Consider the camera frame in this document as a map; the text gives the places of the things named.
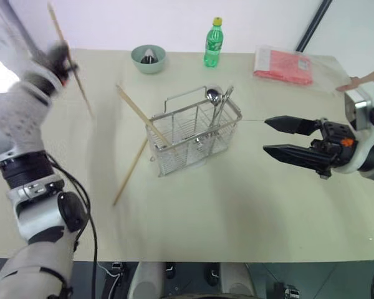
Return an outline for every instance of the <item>green bottle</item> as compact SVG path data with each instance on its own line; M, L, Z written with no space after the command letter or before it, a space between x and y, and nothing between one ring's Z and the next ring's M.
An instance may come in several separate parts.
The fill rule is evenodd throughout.
M215 17L213 27L206 36L204 63L206 67L218 65L220 50L223 44L223 32L221 29L222 18Z

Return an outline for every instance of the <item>light green bowl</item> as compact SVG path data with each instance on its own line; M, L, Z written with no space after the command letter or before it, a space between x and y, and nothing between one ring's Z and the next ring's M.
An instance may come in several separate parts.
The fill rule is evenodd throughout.
M154 52L156 58L158 59L158 62L154 64L141 63L141 60L143 59L145 51L147 51L147 49L151 49ZM155 74L163 70L163 67L165 66L166 52L164 49L157 45L141 45L132 51L131 57L133 63L136 65L136 68L141 73Z

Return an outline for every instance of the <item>white wall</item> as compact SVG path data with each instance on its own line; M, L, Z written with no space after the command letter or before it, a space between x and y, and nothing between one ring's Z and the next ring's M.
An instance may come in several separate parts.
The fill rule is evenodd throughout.
M335 56L351 76L374 70L374 0L334 0L305 51Z
M43 48L56 38L47 1L10 0ZM294 49L320 0L52 0L71 47L126 49L158 44L200 52L213 17L224 20L225 52L254 52L257 44Z

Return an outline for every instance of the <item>table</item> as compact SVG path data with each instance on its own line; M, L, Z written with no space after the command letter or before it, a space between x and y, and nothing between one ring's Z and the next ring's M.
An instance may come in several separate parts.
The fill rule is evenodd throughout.
M84 184L92 198L99 260L324 262L374 259L374 181L358 173L313 171L282 164L262 146L308 146L313 136L279 133L263 120L277 115L346 121L341 94L254 80L252 54L223 54L217 69L199 53L169 53L166 69L143 75L123 51L74 50L96 119L74 80L54 99L42 130L47 150ZM336 67L332 57L319 57ZM346 82L336 78L335 85ZM208 83L226 89L242 110L228 151L199 168L158 178L147 147L119 203L112 202L144 137L141 120L115 84L151 116L166 97ZM0 175L0 257L19 237ZM92 260L87 229L75 255Z

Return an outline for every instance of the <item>wire basket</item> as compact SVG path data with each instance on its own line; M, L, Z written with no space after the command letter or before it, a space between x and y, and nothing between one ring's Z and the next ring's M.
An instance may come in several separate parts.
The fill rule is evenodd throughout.
M230 98L222 110L214 111L215 106L205 97L207 89L208 87L203 86L168 98L165 101L164 113L151 118L154 126L171 146L166 146L146 126L152 153L160 167L160 176L197 163L228 148L237 122L242 118L241 111ZM178 100L175 102L179 104L185 103L186 100L191 102L194 98L203 100L167 113L168 102L176 98Z

